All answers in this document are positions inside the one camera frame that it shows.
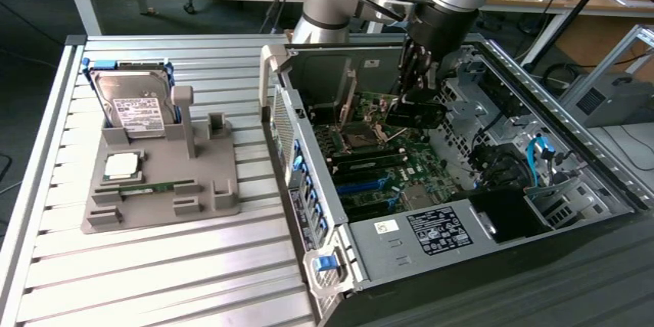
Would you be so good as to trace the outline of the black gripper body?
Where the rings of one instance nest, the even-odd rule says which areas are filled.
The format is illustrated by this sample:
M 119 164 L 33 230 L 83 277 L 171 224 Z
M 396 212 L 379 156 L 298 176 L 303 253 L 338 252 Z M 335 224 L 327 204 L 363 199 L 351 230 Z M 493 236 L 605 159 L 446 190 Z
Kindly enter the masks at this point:
M 454 11 L 440 5 L 422 3 L 414 8 L 407 35 L 431 54 L 455 51 L 478 18 L 479 11 Z

